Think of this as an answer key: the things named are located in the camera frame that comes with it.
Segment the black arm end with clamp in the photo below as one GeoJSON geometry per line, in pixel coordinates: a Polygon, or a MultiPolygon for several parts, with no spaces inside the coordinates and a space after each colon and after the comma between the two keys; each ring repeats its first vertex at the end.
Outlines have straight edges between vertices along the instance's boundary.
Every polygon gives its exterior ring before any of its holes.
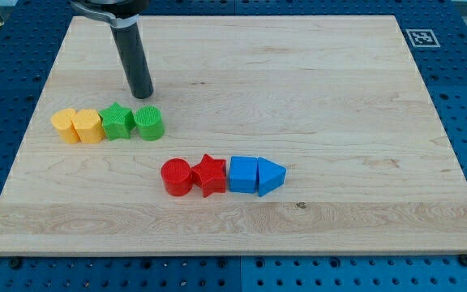
{"type": "Polygon", "coordinates": [[[111,28],[127,28],[146,11],[149,0],[70,0],[73,10],[88,19],[108,24],[111,28]]]}

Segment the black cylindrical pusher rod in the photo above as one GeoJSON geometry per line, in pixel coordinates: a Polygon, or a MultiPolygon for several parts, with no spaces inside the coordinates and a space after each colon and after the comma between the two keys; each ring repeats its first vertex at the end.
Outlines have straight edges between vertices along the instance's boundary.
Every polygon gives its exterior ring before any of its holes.
{"type": "Polygon", "coordinates": [[[149,98],[154,88],[138,25],[111,28],[111,32],[133,97],[149,98]]]}

